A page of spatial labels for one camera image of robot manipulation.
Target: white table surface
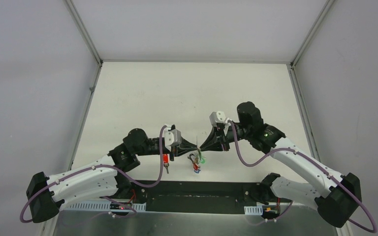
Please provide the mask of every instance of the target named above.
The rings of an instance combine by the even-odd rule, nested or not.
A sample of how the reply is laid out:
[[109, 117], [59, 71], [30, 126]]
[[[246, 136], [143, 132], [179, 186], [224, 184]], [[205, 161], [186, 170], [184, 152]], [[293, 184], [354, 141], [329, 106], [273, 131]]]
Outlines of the white table surface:
[[[299, 147], [309, 147], [286, 65], [241, 63], [106, 62], [96, 86], [73, 168], [99, 159], [122, 143], [133, 128], [156, 137], [165, 124], [175, 124], [182, 136], [201, 145], [211, 131], [209, 115], [223, 111], [238, 121], [236, 107], [252, 101], [265, 123], [271, 124]], [[252, 163], [263, 153], [240, 142], [244, 159]], [[228, 152], [204, 152], [200, 174], [187, 155], [170, 162], [163, 180], [261, 181], [270, 172], [305, 182], [284, 164], [268, 158], [248, 168], [239, 161], [234, 144]], [[141, 165], [129, 174], [155, 180], [159, 156], [140, 156]]]

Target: small red component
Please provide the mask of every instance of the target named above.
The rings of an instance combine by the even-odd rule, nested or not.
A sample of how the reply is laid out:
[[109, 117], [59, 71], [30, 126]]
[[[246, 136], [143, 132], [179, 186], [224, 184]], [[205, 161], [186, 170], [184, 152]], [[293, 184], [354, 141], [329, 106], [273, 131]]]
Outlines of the small red component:
[[169, 155], [163, 154], [163, 163], [169, 163]]

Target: metal plate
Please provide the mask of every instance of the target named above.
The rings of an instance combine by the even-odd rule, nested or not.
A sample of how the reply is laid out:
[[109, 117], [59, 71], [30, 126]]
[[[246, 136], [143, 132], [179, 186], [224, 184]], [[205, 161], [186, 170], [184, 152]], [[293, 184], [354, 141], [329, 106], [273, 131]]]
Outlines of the metal plate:
[[335, 228], [326, 223], [318, 213], [304, 206], [293, 206], [283, 218], [260, 226], [263, 220], [258, 215], [195, 214], [195, 213], [139, 213], [128, 219], [113, 219], [108, 214], [100, 215], [79, 227], [67, 227], [81, 223], [97, 212], [62, 211], [54, 236], [335, 236]]

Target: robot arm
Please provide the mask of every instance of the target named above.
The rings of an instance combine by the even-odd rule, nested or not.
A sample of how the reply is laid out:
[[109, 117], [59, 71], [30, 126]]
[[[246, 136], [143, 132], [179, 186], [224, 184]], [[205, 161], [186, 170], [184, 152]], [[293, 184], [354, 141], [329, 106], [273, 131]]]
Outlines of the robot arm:
[[[297, 153], [307, 154], [283, 132], [265, 124], [260, 110], [252, 102], [241, 103], [237, 107], [237, 113], [239, 123], [232, 123], [223, 112], [211, 114], [210, 121], [213, 128], [207, 140], [201, 145], [201, 151], [228, 151], [229, 143], [234, 142], [235, 138], [238, 141], [247, 140], [253, 148], [281, 161], [308, 182], [297, 183], [279, 174], [271, 173], [257, 186], [257, 192], [260, 194], [258, 200], [268, 204], [267, 202], [274, 198], [291, 199], [317, 210], [319, 215], [331, 225], [342, 227], [357, 209], [358, 203], [321, 169], [297, 155]], [[247, 164], [241, 158], [240, 160], [246, 166], [252, 167], [263, 158], [254, 164]], [[341, 184], [361, 201], [360, 181], [355, 175], [349, 173], [344, 176], [317, 160], [313, 159], [313, 162], [325, 169], [330, 176], [340, 180]]]
[[[163, 145], [159, 147], [159, 138], [149, 139], [144, 130], [133, 129], [123, 139], [122, 144], [93, 163], [48, 177], [43, 172], [35, 174], [27, 189], [28, 200], [51, 183], [56, 184], [31, 201], [32, 221], [39, 223], [51, 219], [60, 210], [83, 200], [127, 194], [131, 187], [130, 181], [115, 169], [109, 168], [111, 166], [128, 172], [140, 165], [137, 158], [139, 155], [159, 155], [160, 148], [162, 153], [169, 154], [171, 161], [174, 156], [197, 150], [196, 145], [181, 137], [180, 131], [175, 129], [174, 125], [164, 130], [163, 137]], [[95, 166], [99, 165], [108, 167], [95, 169]], [[73, 173], [76, 174], [64, 181], [59, 181]]]

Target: metal frame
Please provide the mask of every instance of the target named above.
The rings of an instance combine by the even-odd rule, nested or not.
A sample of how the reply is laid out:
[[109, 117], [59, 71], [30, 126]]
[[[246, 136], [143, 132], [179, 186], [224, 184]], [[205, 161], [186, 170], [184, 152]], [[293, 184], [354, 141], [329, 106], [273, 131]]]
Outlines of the metal frame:
[[[87, 101], [87, 105], [86, 105], [86, 109], [85, 109], [83, 118], [80, 122], [80, 129], [79, 129], [79, 132], [78, 132], [78, 135], [77, 135], [76, 144], [74, 146], [74, 149], [73, 149], [73, 152], [72, 152], [72, 155], [71, 155], [71, 159], [70, 159], [69, 165], [68, 165], [68, 170], [70, 170], [71, 166], [73, 164], [73, 160], [74, 160], [74, 157], [76, 155], [78, 146], [79, 146], [79, 141], [80, 141], [80, 138], [82, 136], [82, 132], [83, 132], [83, 128], [84, 128], [84, 125], [85, 125], [85, 122], [86, 122], [86, 118], [87, 118], [88, 113], [89, 113], [89, 109], [90, 109], [90, 106], [91, 106], [94, 91], [95, 91], [95, 88], [96, 88], [96, 85], [97, 85], [97, 82], [98, 82], [98, 79], [99, 79], [99, 76], [100, 76], [100, 72], [101, 72], [101, 69], [102, 69], [103, 60], [101, 59], [91, 37], [89, 36], [89, 33], [86, 30], [86, 27], [85, 27], [79, 13], [77, 12], [77, 9], [76, 9], [76, 7], [73, 3], [73, 0], [63, 0], [63, 1], [65, 2], [65, 5], [66, 5], [69, 13], [72, 16], [73, 21], [75, 22], [75, 24], [76, 24], [79, 32], [81, 33], [86, 45], [88, 46], [90, 52], [92, 53], [94, 59], [96, 60], [98, 66], [99, 66], [98, 71], [95, 75], [93, 86], [89, 88], [90, 89], [89, 99]], [[304, 42], [302, 43], [301, 47], [299, 48], [298, 52], [296, 53], [296, 55], [292, 59], [292, 61], [274, 62], [274, 61], [253, 61], [253, 60], [252, 61], [231, 61], [231, 60], [114, 60], [114, 59], [107, 59], [105, 61], [108, 61], [108, 62], [214, 62], [214, 63], [286, 64], [288, 72], [289, 72], [289, 76], [290, 76], [290, 79], [291, 79], [291, 82], [292, 82], [292, 88], [294, 90], [294, 94], [295, 94], [296, 101], [297, 101], [297, 104], [298, 104], [298, 108], [299, 108], [299, 111], [300, 111], [302, 123], [303, 123], [304, 129], [305, 129], [306, 137], [307, 137], [307, 140], [308, 140], [308, 145], [309, 145], [310, 150], [311, 150], [311, 155], [319, 161], [320, 157], [319, 157], [319, 154], [318, 154], [318, 150], [316, 148], [314, 136], [313, 136], [313, 133], [312, 133], [310, 122], [309, 122], [306, 103], [305, 103], [305, 100], [304, 100], [302, 92], [301, 92], [302, 90], [301, 90], [300, 84], [299, 84], [299, 82], [296, 78], [296, 75], [295, 75], [295, 66], [297, 65], [297, 63], [301, 59], [301, 57], [304, 54], [307, 47], [311, 44], [312, 39], [314, 38], [315, 34], [317, 33], [318, 29], [320, 28], [323, 20], [325, 19], [325, 16], [327, 15], [327, 13], [332, 8], [332, 5], [335, 2], [336, 2], [336, 0], [327, 0], [326, 1], [323, 9], [321, 10], [320, 14], [318, 15], [316, 21], [314, 22], [313, 26], [311, 27], [310, 31], [308, 32], [308, 35], [306, 36]], [[51, 220], [48, 220], [46, 222], [41, 223], [38, 227], [38, 231], [37, 231], [36, 235], [38, 235], [38, 236], [52, 236], [54, 229], [56, 227], [57, 218], [58, 217], [56, 216], [56, 217], [52, 218]], [[343, 228], [337, 229], [337, 234], [339, 236], [352, 236], [353, 233], [352, 233], [350, 224], [347, 222], [344, 225]]]
[[322, 8], [321, 12], [319, 13], [318, 17], [316, 18], [314, 24], [312, 25], [311, 29], [308, 32], [308, 35], [306, 36], [304, 42], [302, 43], [301, 47], [299, 48], [298, 52], [296, 53], [295, 57], [292, 60], [292, 68], [295, 68], [296, 64], [298, 64], [298, 61], [301, 59], [304, 51], [308, 48], [310, 43], [312, 42], [312, 39], [314, 38], [316, 32], [318, 31], [319, 27], [321, 26], [322, 22], [325, 19], [325, 16], [331, 9], [332, 5], [334, 4], [336, 0], [327, 0], [325, 2], [324, 7]]
[[305, 135], [307, 137], [311, 156], [315, 158], [316, 160], [321, 161], [318, 154], [318, 149], [316, 148], [314, 134], [311, 129], [311, 124], [309, 122], [308, 111], [306, 108], [305, 100], [302, 96], [302, 92], [301, 92], [302, 90], [300, 88], [298, 80], [296, 79], [295, 70], [289, 64], [286, 66], [289, 72], [290, 81], [292, 82], [293, 92], [295, 93], [296, 103], [298, 104], [299, 114], [301, 115], [302, 124], [304, 126]]
[[82, 18], [80, 17], [79, 13], [77, 12], [76, 7], [74, 6], [74, 3], [72, 0], [63, 0], [66, 4], [66, 7], [71, 14], [74, 23], [76, 24], [77, 29], [79, 30], [80, 34], [83, 37], [83, 40], [85, 41], [86, 45], [88, 46], [90, 52], [92, 53], [93, 57], [95, 58], [96, 62], [99, 66], [102, 66], [102, 59], [99, 56], [99, 53], [96, 50], [96, 47], [89, 36], [88, 31], [86, 30], [85, 25], [83, 24]]
[[289, 64], [289, 61], [265, 61], [265, 60], [126, 60], [104, 59], [104, 62], [188, 62], [188, 63], [243, 63], [243, 64]]

